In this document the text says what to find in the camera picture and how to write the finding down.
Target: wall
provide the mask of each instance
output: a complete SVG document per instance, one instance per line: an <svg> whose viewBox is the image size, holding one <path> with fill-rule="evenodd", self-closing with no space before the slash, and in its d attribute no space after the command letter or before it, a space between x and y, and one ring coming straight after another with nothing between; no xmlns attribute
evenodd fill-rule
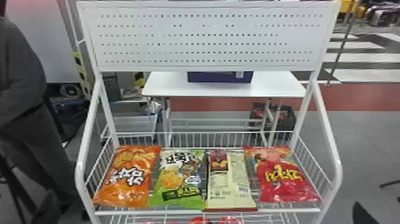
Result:
<svg viewBox="0 0 400 224"><path fill-rule="evenodd" d="M79 82L56 0L8 0L6 14L40 58L47 82Z"/></svg>

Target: red snack bag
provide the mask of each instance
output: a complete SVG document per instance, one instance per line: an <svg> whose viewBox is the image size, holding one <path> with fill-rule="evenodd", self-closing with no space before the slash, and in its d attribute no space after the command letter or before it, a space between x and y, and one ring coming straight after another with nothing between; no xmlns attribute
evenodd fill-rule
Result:
<svg viewBox="0 0 400 224"><path fill-rule="evenodd" d="M242 224L242 223L233 216L226 216L220 219L219 224Z"/></svg>
<svg viewBox="0 0 400 224"><path fill-rule="evenodd" d="M194 217L190 220L189 224L213 224L208 219L204 219L201 216Z"/></svg>
<svg viewBox="0 0 400 224"><path fill-rule="evenodd" d="M289 147L245 147L260 182L262 202L318 201L311 184L300 172Z"/></svg>

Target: wire basket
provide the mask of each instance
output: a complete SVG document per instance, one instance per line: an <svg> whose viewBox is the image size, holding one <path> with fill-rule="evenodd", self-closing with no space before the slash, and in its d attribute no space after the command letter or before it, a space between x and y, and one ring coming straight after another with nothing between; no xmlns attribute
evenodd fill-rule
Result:
<svg viewBox="0 0 400 224"><path fill-rule="evenodd" d="M203 149L211 150L224 148L228 151L243 151L243 146L266 146L266 139L274 135L272 146L288 145L292 132L156 132L154 136L157 141L152 141L148 133L118 133L119 144L121 145L161 145L164 150L173 148ZM235 212L230 216L237 216L242 223L296 223L295 213L318 213L321 211L323 201L331 189L331 181L310 153L302 139L299 139L296 147L292 149L293 155L308 181L314 187L321 201L317 203L262 203L259 201L259 187L257 175L251 164L247 164L247 172L251 185L254 201L257 204L258 212ZM93 196L100 188L111 164L115 152L115 144L110 137L107 139L99 156L85 180L85 188ZM158 179L160 159L155 162L152 174L152 185L149 191L152 194L152 187ZM205 187L206 169L201 167L202 182ZM97 216L111 217L110 223L140 223L145 219L151 219L156 223L176 222L189 223L190 217L205 216L207 219L226 216L227 213L203 213L199 210L186 210L179 206L158 206L149 209L130 209L123 207L95 206Z"/></svg>

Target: pegboard panel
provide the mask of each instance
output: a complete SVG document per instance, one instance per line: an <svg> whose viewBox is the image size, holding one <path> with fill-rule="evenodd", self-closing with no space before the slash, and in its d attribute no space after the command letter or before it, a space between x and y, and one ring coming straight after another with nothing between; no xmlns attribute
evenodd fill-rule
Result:
<svg viewBox="0 0 400 224"><path fill-rule="evenodd" d="M337 2L78 2L100 71L313 70Z"/></svg>

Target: white floor stripe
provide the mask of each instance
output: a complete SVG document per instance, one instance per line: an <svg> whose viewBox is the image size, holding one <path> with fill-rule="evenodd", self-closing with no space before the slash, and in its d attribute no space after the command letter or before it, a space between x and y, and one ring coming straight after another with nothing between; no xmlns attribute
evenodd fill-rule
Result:
<svg viewBox="0 0 400 224"><path fill-rule="evenodd" d="M324 62L334 62L337 53L326 53L324 56ZM354 62L365 62L365 63L400 63L400 54L351 54L343 53L340 56L339 62L354 63Z"/></svg>
<svg viewBox="0 0 400 224"><path fill-rule="evenodd" d="M344 33L332 33L331 38L344 38L345 34ZM358 39L357 36L351 35L349 34L349 36L347 37L347 39Z"/></svg>
<svg viewBox="0 0 400 224"><path fill-rule="evenodd" d="M381 36L383 38L388 38L392 41L400 42L400 36L393 33L376 33L376 35Z"/></svg>
<svg viewBox="0 0 400 224"><path fill-rule="evenodd" d="M341 82L400 82L400 69L336 69L333 76Z"/></svg>
<svg viewBox="0 0 400 224"><path fill-rule="evenodd" d="M341 42L329 42L328 48L339 49L341 44L342 44ZM358 48L383 49L384 47L371 42L347 42L345 44L345 49L358 49Z"/></svg>

